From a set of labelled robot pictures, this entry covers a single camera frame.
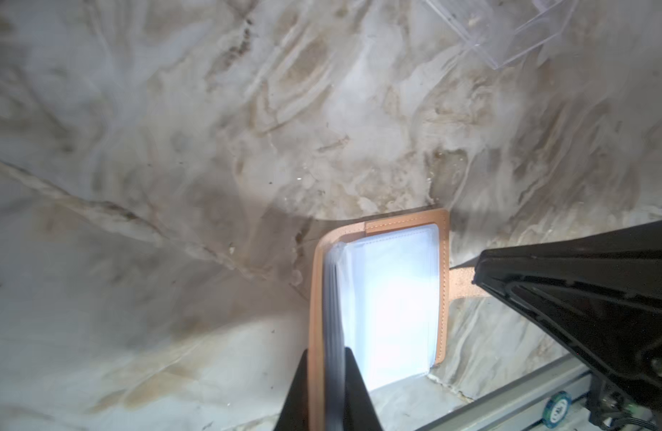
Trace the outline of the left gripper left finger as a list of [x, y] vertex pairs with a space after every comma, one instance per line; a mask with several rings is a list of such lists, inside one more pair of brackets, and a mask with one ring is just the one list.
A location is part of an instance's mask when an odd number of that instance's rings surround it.
[[307, 396], [307, 350], [298, 363], [291, 387], [282, 406], [274, 431], [309, 431]]

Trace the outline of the pink leather card holder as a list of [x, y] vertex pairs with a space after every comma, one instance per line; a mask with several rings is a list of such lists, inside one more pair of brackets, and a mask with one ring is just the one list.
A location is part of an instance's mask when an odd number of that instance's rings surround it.
[[341, 427], [352, 364], [368, 391], [427, 374], [446, 357], [452, 302], [484, 297], [449, 267], [449, 212], [347, 224], [316, 246], [310, 287], [309, 429]]

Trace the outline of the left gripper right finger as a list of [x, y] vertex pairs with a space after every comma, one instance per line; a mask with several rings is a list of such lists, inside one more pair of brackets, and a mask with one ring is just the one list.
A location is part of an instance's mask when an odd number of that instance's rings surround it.
[[361, 371], [350, 348], [344, 349], [344, 431], [382, 431]]

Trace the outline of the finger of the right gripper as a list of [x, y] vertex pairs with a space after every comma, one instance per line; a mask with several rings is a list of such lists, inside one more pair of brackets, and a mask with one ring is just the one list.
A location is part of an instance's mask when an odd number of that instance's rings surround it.
[[483, 251], [474, 284], [626, 398], [662, 413], [662, 220]]

